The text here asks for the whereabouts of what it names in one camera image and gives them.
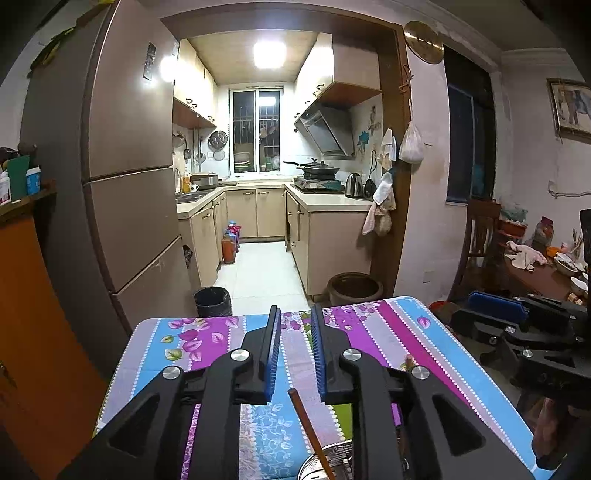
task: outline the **glass jar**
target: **glass jar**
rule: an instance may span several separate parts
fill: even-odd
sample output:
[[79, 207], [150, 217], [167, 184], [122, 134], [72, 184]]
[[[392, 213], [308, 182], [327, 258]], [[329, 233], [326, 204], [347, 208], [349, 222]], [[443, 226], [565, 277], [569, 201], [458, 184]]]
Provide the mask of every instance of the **glass jar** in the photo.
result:
[[549, 218], [542, 217], [542, 220], [535, 226], [534, 239], [532, 240], [531, 246], [545, 255], [546, 248], [552, 243], [553, 236], [554, 222]]

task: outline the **gas stove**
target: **gas stove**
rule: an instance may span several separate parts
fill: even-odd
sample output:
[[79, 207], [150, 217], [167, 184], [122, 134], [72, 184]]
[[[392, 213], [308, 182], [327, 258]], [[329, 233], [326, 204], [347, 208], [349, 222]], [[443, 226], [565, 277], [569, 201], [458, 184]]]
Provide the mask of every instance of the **gas stove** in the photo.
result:
[[305, 179], [304, 177], [294, 178], [294, 185], [298, 190], [306, 193], [340, 193], [344, 190], [340, 180], [318, 180]]

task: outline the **wooden stick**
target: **wooden stick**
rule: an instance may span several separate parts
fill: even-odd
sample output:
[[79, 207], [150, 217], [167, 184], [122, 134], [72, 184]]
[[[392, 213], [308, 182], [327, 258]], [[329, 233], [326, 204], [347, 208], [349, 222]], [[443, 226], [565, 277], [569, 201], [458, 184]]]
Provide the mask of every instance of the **wooden stick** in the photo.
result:
[[316, 432], [314, 431], [314, 427], [312, 427], [312, 423], [308, 418], [304, 404], [301, 402], [300, 394], [295, 388], [290, 388], [287, 393], [289, 393], [291, 402], [294, 404], [295, 412], [300, 418], [301, 425], [304, 427], [304, 431], [308, 437], [308, 440], [312, 444], [312, 449], [318, 457], [318, 460], [320, 461], [326, 476], [329, 478], [329, 480], [336, 480], [335, 473], [330, 467], [329, 461], [326, 459], [326, 455], [324, 455], [324, 452], [322, 451], [322, 445], [320, 444], [318, 437], [316, 436]]

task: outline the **sink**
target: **sink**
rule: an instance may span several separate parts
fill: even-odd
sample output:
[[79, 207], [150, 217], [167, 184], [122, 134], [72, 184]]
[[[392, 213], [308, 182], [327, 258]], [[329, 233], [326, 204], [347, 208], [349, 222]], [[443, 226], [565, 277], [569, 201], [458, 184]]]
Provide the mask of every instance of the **sink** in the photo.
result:
[[211, 192], [212, 190], [204, 190], [202, 192], [183, 193], [182, 195], [177, 195], [176, 200], [177, 203], [194, 202], [195, 200], [199, 200], [201, 197]]

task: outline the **tile floor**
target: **tile floor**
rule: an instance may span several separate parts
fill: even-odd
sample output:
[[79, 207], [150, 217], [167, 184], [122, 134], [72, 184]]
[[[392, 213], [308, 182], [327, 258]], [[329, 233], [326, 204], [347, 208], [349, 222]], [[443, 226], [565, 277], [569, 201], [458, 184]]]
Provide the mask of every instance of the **tile floor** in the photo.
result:
[[283, 242], [242, 243], [236, 262], [220, 267], [215, 284], [230, 292], [234, 315], [268, 313], [271, 305], [283, 312], [312, 305]]

